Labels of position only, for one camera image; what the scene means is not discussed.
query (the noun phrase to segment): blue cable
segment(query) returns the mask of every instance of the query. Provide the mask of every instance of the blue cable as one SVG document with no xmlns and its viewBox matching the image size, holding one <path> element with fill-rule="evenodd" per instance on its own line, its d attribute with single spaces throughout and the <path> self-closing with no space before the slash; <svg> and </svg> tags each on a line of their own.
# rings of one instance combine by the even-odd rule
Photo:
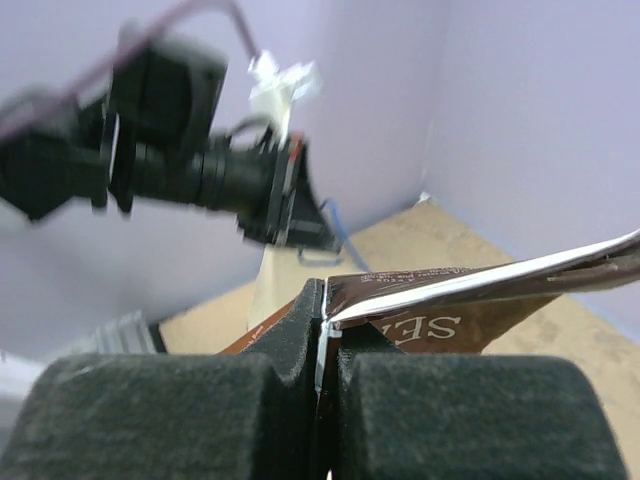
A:
<svg viewBox="0 0 640 480">
<path fill-rule="evenodd" d="M 344 244 L 344 248 L 347 250 L 347 252 L 353 259 L 356 266 L 363 272 L 371 272 L 371 269 L 369 268 L 369 265 L 367 265 L 367 262 L 364 261 L 364 259 L 362 258 L 362 255 L 360 255 L 360 252 L 355 247 L 355 245 L 351 243 L 351 240 L 349 239 L 349 234 L 347 233 L 347 229 L 344 228 L 344 224 L 342 223 L 342 219 L 340 218 L 340 212 L 338 211 L 338 205 L 336 204 L 336 202 L 331 198 L 326 199 L 324 202 L 322 202 L 322 205 L 320 205 L 321 210 L 324 210 L 325 208 L 329 209 L 329 213 L 331 215 L 331 221 L 333 223 L 333 228 L 335 229 L 336 234 L 342 240 Z M 340 265 L 343 260 L 340 257 L 336 257 L 333 260 L 327 260 L 327 261 L 307 260 L 304 258 L 304 250 L 299 249 L 298 261 L 302 265 L 306 265 L 310 267 L 334 267 L 336 265 Z"/>
</svg>

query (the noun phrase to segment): wooden table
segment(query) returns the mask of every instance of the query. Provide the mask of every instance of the wooden table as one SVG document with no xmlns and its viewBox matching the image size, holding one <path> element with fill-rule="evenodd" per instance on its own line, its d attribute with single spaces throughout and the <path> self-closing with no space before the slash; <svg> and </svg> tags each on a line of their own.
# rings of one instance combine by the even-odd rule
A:
<svg viewBox="0 0 640 480">
<path fill-rule="evenodd" d="M 511 260 L 439 207 L 421 204 L 352 238 L 376 271 L 480 267 Z M 267 249 L 255 282 L 160 328 L 172 353 L 217 353 L 300 291 L 307 278 L 357 272 L 352 262 L 308 268 L 295 252 Z M 557 355 L 593 383 L 633 478 L 640 478 L 640 347 L 574 300 L 563 297 L 489 346 L 487 354 Z"/>
</svg>

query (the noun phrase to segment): lavender wall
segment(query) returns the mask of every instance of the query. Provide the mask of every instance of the lavender wall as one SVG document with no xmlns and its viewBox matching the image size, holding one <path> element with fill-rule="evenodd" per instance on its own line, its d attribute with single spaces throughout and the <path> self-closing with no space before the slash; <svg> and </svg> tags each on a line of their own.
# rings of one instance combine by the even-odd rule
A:
<svg viewBox="0 0 640 480">
<path fill-rule="evenodd" d="M 640 3 L 451 2 L 428 190 L 517 257 L 640 227 Z M 640 341 L 640 286 L 583 300 Z"/>
<path fill-rule="evenodd" d="M 0 2 L 0 99 L 31 83 L 62 87 L 115 44 L 127 19 L 149 21 L 169 0 Z M 351 229 L 413 201 L 444 0 L 245 0 L 259 41 L 288 65 L 315 59 L 322 97 L 294 124 L 311 136 L 320 197 L 337 199 Z M 209 13 L 178 30 L 231 58 L 217 126 L 247 113 L 246 60 L 228 21 Z M 131 221 L 72 206 L 17 238 L 0 238 L 0 345 L 40 358 L 133 310 L 156 319 L 248 281 L 262 250 L 233 219 L 139 202 Z"/>
</svg>

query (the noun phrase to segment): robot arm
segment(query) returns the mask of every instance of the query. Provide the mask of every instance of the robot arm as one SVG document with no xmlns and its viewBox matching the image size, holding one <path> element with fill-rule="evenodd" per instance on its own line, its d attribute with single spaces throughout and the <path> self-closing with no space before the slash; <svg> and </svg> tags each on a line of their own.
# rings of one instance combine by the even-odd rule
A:
<svg viewBox="0 0 640 480">
<path fill-rule="evenodd" d="M 112 196 L 125 215 L 136 197 L 195 205 L 234 213 L 254 242 L 339 251 L 309 182 L 307 141 L 287 133 L 290 104 L 312 72 L 279 74 L 268 54 L 252 65 L 254 116 L 239 128 L 264 133 L 239 148 L 237 129 L 210 134 L 226 70 L 226 59 L 190 42 L 152 42 L 95 101 L 0 143 L 0 197 L 30 223 L 74 198 L 100 210 Z M 21 96 L 0 108 L 0 126 L 49 100 Z"/>
</svg>

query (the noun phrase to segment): cable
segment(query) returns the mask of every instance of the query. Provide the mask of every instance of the cable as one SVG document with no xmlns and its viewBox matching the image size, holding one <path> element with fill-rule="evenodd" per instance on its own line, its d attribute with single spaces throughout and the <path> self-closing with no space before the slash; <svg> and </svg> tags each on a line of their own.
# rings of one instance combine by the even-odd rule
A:
<svg viewBox="0 0 640 480">
<path fill-rule="evenodd" d="M 362 258 L 362 255 L 360 255 L 360 252 L 355 247 L 355 245 L 351 243 L 349 234 L 347 233 L 347 229 L 344 228 L 344 224 L 342 223 L 342 219 L 340 218 L 340 212 L 338 211 L 337 203 L 333 199 L 328 198 L 324 202 L 322 202 L 322 205 L 320 205 L 321 210 L 324 210 L 325 208 L 329 208 L 329 213 L 331 215 L 331 220 L 333 222 L 333 228 L 335 229 L 338 236 L 342 239 L 344 243 L 344 247 L 347 250 L 347 253 L 349 253 L 349 255 L 353 259 L 356 266 L 363 272 L 367 272 L 367 273 L 371 272 L 371 269 L 369 268 L 369 265 L 367 264 L 367 262 L 364 261 L 364 259 Z M 309 267 L 334 267 L 334 266 L 340 265 L 343 260 L 340 257 L 336 257 L 333 260 L 327 260 L 327 261 L 307 260 L 304 257 L 304 251 L 302 249 L 299 249 L 298 261 L 300 262 L 300 264 L 309 266 Z"/>
<path fill-rule="evenodd" d="M 153 40 L 165 33 L 168 27 L 174 26 L 187 15 L 200 8 L 213 7 L 224 10 L 233 21 L 242 44 L 247 51 L 250 60 L 260 56 L 260 50 L 255 43 L 242 10 L 233 0 L 185 0 L 172 9 L 165 12 L 149 27 L 142 30 L 128 44 L 119 45 L 115 52 L 99 60 L 92 68 L 81 74 L 72 82 L 64 92 L 44 102 L 38 108 L 33 109 L 28 115 L 16 119 L 8 124 L 0 124 L 0 145 L 14 139 L 16 136 L 31 128 L 38 122 L 50 118 L 60 109 L 73 103 L 87 88 L 109 75 L 111 71 L 118 70 L 130 63 L 139 53 L 147 48 Z"/>
</svg>

